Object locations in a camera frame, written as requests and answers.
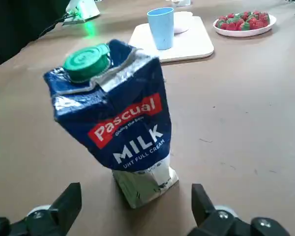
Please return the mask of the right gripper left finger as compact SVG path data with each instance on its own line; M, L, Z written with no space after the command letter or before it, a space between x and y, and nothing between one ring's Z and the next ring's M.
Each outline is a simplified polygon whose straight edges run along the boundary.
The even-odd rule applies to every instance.
M81 208L81 184L74 182L51 205L34 208L18 222L0 217L0 236L65 236Z

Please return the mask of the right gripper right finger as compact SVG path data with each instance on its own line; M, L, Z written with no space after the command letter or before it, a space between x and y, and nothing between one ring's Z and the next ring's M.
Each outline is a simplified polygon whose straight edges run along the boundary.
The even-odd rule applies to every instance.
M288 236L290 233L276 220L255 217L242 221L232 209L215 207L204 187L191 186L191 208L197 226L189 236Z

